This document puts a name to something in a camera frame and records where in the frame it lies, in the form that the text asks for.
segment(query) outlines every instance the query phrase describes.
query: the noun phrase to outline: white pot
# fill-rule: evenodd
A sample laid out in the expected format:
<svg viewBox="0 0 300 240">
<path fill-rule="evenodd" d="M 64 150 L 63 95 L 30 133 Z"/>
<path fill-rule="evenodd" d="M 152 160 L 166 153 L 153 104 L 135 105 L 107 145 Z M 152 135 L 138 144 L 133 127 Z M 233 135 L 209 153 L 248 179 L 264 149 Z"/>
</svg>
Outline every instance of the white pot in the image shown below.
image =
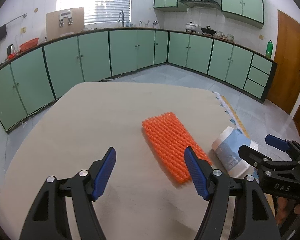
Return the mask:
<svg viewBox="0 0 300 240">
<path fill-rule="evenodd" d="M 192 22 L 189 22 L 186 24 L 186 30 L 195 31 L 197 29 L 197 25 L 193 24 Z"/>
</svg>

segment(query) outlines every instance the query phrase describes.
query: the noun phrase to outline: orange plastic bowl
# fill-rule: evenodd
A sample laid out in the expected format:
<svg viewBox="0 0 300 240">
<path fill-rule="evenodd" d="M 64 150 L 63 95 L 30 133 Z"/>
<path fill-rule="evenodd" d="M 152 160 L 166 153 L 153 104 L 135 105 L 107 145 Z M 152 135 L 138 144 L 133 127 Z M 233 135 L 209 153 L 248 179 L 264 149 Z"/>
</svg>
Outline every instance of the orange plastic bowl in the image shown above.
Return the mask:
<svg viewBox="0 0 300 240">
<path fill-rule="evenodd" d="M 20 45 L 21 51 L 26 51 L 38 45 L 39 38 L 35 38 Z"/>
</svg>

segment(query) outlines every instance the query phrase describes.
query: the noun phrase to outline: orange foam net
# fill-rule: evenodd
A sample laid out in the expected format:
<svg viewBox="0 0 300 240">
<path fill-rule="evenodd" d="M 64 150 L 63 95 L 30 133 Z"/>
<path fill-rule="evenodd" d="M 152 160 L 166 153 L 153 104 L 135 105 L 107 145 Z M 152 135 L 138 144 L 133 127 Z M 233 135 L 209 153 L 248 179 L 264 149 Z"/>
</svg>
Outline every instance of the orange foam net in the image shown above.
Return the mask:
<svg viewBox="0 0 300 240">
<path fill-rule="evenodd" d="M 188 146 L 192 147 L 199 159 L 212 164 L 174 113 L 148 118 L 142 122 L 142 126 L 154 150 L 177 182 L 184 183 L 191 179 L 184 158 Z"/>
</svg>

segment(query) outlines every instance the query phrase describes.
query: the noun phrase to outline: blue gripper pad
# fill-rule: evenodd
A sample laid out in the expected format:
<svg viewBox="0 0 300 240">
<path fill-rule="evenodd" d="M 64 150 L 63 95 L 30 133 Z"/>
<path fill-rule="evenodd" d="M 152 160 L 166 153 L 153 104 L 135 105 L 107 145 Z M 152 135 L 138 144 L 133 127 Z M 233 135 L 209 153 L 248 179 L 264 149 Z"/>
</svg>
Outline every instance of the blue gripper pad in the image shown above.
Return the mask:
<svg viewBox="0 0 300 240">
<path fill-rule="evenodd" d="M 190 172 L 197 193 L 206 200 L 209 197 L 207 190 L 207 179 L 188 148 L 185 150 L 185 163 Z"/>
<path fill-rule="evenodd" d="M 95 200 L 97 200 L 98 197 L 103 195 L 103 192 L 105 191 L 106 185 L 110 178 L 111 172 L 113 170 L 115 160 L 116 152 L 115 149 L 112 149 L 107 158 L 104 160 L 103 165 L 101 166 L 100 171 L 98 172 L 94 180 L 94 190 L 92 192 L 92 196 Z"/>
<path fill-rule="evenodd" d="M 271 134 L 268 134 L 266 136 L 265 141 L 266 144 L 271 145 L 272 147 L 277 148 L 280 151 L 286 152 L 290 150 L 289 144 L 285 140 L 277 138 Z"/>
</svg>

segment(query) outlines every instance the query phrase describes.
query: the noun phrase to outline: blue and white package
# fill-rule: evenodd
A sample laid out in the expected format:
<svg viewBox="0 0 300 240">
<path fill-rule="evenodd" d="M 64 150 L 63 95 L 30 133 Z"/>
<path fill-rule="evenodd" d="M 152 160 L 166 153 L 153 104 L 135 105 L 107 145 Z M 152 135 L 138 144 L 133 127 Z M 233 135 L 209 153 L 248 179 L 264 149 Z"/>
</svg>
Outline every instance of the blue and white package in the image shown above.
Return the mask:
<svg viewBox="0 0 300 240">
<path fill-rule="evenodd" d="M 212 149 L 232 178 L 240 177 L 250 167 L 239 157 L 238 150 L 242 145 L 258 150 L 257 143 L 230 126 L 212 144 Z"/>
</svg>

